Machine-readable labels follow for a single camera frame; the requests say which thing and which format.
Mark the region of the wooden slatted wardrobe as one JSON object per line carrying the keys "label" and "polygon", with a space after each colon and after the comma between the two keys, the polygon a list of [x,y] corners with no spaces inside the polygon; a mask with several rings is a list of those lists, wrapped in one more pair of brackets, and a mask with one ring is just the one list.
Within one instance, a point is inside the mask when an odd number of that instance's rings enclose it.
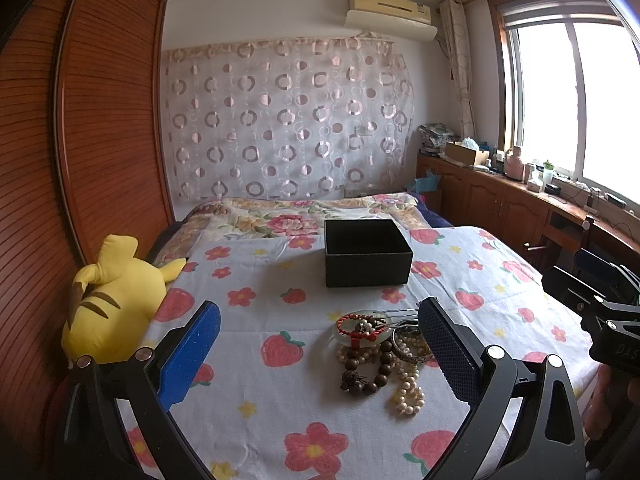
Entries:
{"label": "wooden slatted wardrobe", "polygon": [[1,431],[32,464],[66,373],[75,273],[172,222],[160,146],[167,0],[27,0],[1,38]]}

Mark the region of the blue blanket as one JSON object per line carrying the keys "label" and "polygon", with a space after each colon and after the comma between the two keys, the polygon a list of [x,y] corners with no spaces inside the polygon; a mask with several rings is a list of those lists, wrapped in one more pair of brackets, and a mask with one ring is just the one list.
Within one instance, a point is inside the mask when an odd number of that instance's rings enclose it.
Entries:
{"label": "blue blanket", "polygon": [[452,224],[439,214],[440,205],[442,204],[441,190],[427,193],[410,192],[410,195],[418,201],[416,208],[418,208],[418,211],[420,212],[420,214],[422,214],[423,219],[432,228],[452,227]]}

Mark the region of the pink ceramic jar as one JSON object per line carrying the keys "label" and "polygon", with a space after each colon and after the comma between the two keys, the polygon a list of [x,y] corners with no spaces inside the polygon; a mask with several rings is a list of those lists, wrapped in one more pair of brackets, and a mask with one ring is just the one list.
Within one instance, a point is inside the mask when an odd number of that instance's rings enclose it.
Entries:
{"label": "pink ceramic jar", "polygon": [[522,159],[522,148],[519,145],[513,145],[506,151],[503,172],[510,180],[523,181],[525,166]]}

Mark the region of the cardboard box on cabinet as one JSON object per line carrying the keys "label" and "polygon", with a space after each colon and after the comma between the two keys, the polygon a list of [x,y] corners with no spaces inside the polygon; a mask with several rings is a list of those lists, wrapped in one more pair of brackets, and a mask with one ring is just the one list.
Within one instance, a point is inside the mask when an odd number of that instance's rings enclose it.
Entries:
{"label": "cardboard box on cabinet", "polygon": [[448,142],[445,146],[446,159],[458,162],[462,166],[485,166],[489,159],[490,151],[473,150],[462,143]]}

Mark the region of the tied window curtain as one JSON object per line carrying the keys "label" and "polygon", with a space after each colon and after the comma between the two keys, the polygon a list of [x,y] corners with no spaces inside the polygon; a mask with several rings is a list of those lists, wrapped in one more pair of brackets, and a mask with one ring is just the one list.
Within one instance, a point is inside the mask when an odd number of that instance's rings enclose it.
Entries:
{"label": "tied window curtain", "polygon": [[449,56],[450,70],[458,103],[462,138],[475,138],[475,122],[471,96],[472,60],[468,23],[459,0],[442,0],[438,10]]}

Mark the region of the strawberry flower print sheet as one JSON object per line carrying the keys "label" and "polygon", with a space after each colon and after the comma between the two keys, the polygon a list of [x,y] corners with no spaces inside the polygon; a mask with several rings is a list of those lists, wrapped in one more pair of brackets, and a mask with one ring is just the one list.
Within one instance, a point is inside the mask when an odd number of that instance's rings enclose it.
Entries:
{"label": "strawberry flower print sheet", "polygon": [[333,336],[350,312],[406,325],[435,297],[482,344],[539,363],[559,356],[576,394],[596,374],[579,318],[540,274],[489,232],[412,230],[408,283],[329,288],[321,236],[216,240],[198,246],[143,336],[156,347],[202,302],[221,329],[171,415],[217,479],[420,479],[468,407],[434,356],[402,362],[390,338],[353,349]]}

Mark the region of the black square jewelry box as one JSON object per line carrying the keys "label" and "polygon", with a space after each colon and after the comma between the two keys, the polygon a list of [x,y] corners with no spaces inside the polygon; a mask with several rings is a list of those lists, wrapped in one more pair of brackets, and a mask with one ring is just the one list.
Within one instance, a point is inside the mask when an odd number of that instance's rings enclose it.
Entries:
{"label": "black square jewelry box", "polygon": [[390,219],[333,219],[324,224],[329,288],[388,287],[408,283],[413,252]]}

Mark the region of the window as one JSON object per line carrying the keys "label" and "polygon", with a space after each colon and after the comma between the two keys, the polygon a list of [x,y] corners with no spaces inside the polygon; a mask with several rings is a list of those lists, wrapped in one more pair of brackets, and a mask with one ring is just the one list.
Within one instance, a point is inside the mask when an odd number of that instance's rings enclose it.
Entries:
{"label": "window", "polygon": [[639,48],[605,0],[489,0],[500,141],[639,203]]}

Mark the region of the wooden side cabinet desk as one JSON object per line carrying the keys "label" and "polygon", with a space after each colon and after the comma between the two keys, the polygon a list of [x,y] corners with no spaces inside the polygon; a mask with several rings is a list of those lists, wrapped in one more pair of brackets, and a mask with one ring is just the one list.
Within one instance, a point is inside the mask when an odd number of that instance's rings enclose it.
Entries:
{"label": "wooden side cabinet desk", "polygon": [[570,268],[581,249],[639,271],[639,232],[627,222],[609,222],[568,196],[534,193],[498,174],[460,168],[419,155],[416,175],[440,177],[438,213],[455,226],[477,226],[498,236],[538,270]]}

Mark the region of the yellow plush toy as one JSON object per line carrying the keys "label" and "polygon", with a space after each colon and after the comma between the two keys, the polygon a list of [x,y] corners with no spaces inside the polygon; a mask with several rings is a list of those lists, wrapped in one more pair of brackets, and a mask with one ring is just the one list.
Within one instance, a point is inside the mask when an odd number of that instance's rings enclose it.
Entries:
{"label": "yellow plush toy", "polygon": [[139,348],[167,285],[178,278],[186,259],[157,268],[138,259],[137,249],[132,236],[107,235],[96,262],[74,276],[61,340],[70,362],[82,356],[99,364],[122,362]]}

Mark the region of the stack of magazines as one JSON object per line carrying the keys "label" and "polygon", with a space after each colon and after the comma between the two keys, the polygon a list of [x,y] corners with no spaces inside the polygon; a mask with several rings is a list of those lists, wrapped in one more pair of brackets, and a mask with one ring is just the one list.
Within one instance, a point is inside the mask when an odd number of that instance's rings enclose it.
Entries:
{"label": "stack of magazines", "polygon": [[426,156],[438,157],[445,151],[449,142],[458,142],[460,140],[460,136],[457,133],[454,133],[440,122],[420,125],[418,133],[421,139],[420,153]]}

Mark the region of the wall air conditioner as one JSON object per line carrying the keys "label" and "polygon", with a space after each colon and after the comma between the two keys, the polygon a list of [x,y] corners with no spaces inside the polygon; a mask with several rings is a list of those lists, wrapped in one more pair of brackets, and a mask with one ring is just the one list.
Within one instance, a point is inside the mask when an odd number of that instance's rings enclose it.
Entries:
{"label": "wall air conditioner", "polygon": [[431,9],[411,0],[348,0],[344,26],[421,42],[437,35]]}

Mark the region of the floral rose quilt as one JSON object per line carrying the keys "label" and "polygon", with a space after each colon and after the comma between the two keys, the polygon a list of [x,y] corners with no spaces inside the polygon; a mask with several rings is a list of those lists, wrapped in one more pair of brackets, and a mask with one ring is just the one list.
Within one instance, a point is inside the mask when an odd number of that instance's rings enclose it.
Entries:
{"label": "floral rose quilt", "polygon": [[162,266],[190,258],[198,243],[216,240],[321,235],[333,219],[392,219],[406,230],[431,228],[417,204],[407,192],[339,200],[211,200],[163,233],[149,259]]}

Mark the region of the silver bangle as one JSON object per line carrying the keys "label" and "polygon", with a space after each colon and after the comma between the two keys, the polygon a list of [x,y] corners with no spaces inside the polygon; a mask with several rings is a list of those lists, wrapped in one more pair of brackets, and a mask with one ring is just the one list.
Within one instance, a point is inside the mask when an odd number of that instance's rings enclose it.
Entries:
{"label": "silver bangle", "polygon": [[396,326],[390,339],[394,355],[402,362],[419,365],[433,357],[433,352],[417,325]]}

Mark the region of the jade bangle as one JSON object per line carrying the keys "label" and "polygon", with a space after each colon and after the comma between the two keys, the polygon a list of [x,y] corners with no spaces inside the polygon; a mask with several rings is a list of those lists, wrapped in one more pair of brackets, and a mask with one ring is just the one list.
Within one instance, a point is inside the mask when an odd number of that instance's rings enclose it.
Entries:
{"label": "jade bangle", "polygon": [[382,312],[350,312],[338,318],[333,336],[339,344],[353,349],[371,348],[390,338],[392,321]]}

